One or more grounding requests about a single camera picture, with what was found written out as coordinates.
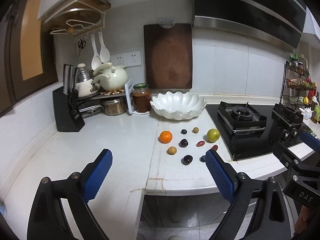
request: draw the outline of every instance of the stove knob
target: stove knob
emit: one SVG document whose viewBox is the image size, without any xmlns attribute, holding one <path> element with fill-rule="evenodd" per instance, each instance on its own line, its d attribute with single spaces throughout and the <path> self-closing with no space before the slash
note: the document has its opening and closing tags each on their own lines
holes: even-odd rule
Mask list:
<svg viewBox="0 0 320 240">
<path fill-rule="evenodd" d="M 291 130 L 291 132 L 290 132 L 290 136 L 291 136 L 291 137 L 295 137 L 295 136 L 297 135 L 297 133 L 298 133 L 298 130 L 295 129 L 295 128 L 292 128 L 292 130 Z"/>
<path fill-rule="evenodd" d="M 282 134 L 281 134 L 281 136 L 280 136 L 280 139 L 281 140 L 286 140 L 286 138 L 288 137 L 288 135 L 289 135 L 289 132 L 287 131 L 287 130 L 283 130 L 282 131 Z"/>
</svg>

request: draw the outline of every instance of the metal bolt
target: metal bolt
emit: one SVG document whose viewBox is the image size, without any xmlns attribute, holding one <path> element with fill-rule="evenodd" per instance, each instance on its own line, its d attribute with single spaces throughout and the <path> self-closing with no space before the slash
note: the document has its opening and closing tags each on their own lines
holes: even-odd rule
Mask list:
<svg viewBox="0 0 320 240">
<path fill-rule="evenodd" d="M 48 177 L 44 177 L 41 179 L 41 183 L 46 184 L 49 181 Z"/>
<path fill-rule="evenodd" d="M 80 177 L 80 173 L 79 172 L 74 172 L 74 173 L 71 174 L 71 178 L 73 178 L 73 179 L 77 179 L 79 177 Z"/>
<path fill-rule="evenodd" d="M 277 180 L 276 180 L 275 177 L 270 177 L 269 180 L 270 180 L 272 183 L 276 183 L 276 182 L 277 182 Z"/>
<path fill-rule="evenodd" d="M 238 175 L 241 179 L 245 179 L 247 177 L 247 174 L 245 174 L 244 172 L 239 172 Z"/>
</svg>

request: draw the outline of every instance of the yellow fruit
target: yellow fruit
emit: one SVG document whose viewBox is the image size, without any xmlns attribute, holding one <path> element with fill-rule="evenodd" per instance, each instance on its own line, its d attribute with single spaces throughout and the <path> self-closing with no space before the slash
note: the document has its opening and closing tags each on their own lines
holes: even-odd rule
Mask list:
<svg viewBox="0 0 320 240">
<path fill-rule="evenodd" d="M 172 140 L 172 133 L 169 131 L 163 131 L 160 133 L 159 139 L 163 143 L 169 143 Z"/>
<path fill-rule="evenodd" d="M 199 128 L 198 127 L 193 128 L 192 132 L 193 133 L 198 133 L 199 132 Z"/>
<path fill-rule="evenodd" d="M 170 155 L 174 155 L 177 153 L 177 148 L 174 146 L 169 147 L 169 149 L 167 150 L 167 153 Z"/>
<path fill-rule="evenodd" d="M 210 142 L 216 142 L 220 138 L 220 132 L 217 129 L 210 129 L 207 137 Z"/>
</svg>

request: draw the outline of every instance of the sauce jar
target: sauce jar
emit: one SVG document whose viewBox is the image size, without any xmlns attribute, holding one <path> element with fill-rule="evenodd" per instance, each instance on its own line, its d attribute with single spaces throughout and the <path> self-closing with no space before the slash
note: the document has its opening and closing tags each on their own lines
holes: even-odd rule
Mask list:
<svg viewBox="0 0 320 240">
<path fill-rule="evenodd" d="M 140 83 L 134 85 L 132 96 L 137 112 L 145 113 L 151 110 L 151 89 L 148 84 Z"/>
</svg>

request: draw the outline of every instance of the kitchen counter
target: kitchen counter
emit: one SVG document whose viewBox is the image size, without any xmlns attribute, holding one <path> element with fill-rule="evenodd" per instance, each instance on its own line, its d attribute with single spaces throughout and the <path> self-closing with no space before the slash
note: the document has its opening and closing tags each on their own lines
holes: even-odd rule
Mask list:
<svg viewBox="0 0 320 240">
<path fill-rule="evenodd" d="M 231 161 L 222 138 L 216 143 L 206 142 L 202 147 L 196 143 L 205 140 L 206 132 L 215 128 L 206 110 L 194 119 L 176 122 L 157 116 L 122 114 L 109 117 L 98 114 L 85 119 L 86 125 L 79 133 L 57 132 L 33 156 L 11 187 L 4 204 L 6 220 L 22 240 L 26 239 L 28 217 L 33 198 L 42 177 L 51 180 L 66 179 L 74 171 L 82 171 L 102 149 L 108 148 L 113 155 L 113 164 L 96 198 L 89 201 L 96 220 L 111 239 L 135 239 L 137 236 L 143 197 L 149 195 L 198 195 L 218 192 L 205 163 L 199 158 L 214 144 L 217 152 L 237 172 L 245 172 L 254 179 L 266 179 L 277 175 L 285 168 L 273 154 Z M 320 125 L 310 120 L 305 123 L 320 136 Z M 191 130 L 199 128 L 199 133 Z M 181 129 L 188 133 L 182 135 Z M 163 130 L 169 130 L 173 139 L 162 144 L 158 137 Z M 186 138 L 186 148 L 178 142 Z M 168 155 L 169 146 L 175 146 L 177 153 Z M 291 147 L 304 160 L 313 151 L 304 143 Z M 193 156 L 190 165 L 184 166 L 184 155 Z M 74 236 L 82 239 L 72 218 L 68 203 L 63 200 L 66 216 Z"/>
</svg>

